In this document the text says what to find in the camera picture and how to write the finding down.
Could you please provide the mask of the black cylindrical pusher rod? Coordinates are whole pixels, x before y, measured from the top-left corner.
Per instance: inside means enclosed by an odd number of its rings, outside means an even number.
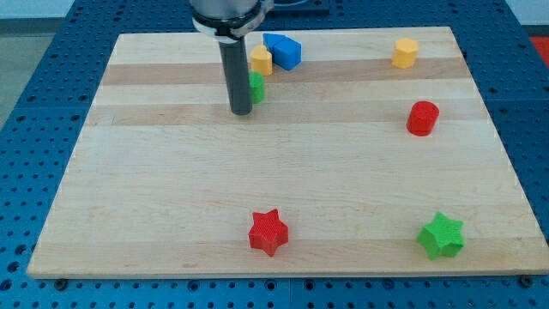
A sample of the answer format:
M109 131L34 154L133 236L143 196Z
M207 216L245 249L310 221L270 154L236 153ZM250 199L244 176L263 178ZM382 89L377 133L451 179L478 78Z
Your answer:
M244 38L233 43L219 43L230 110L237 116L252 111L249 69Z

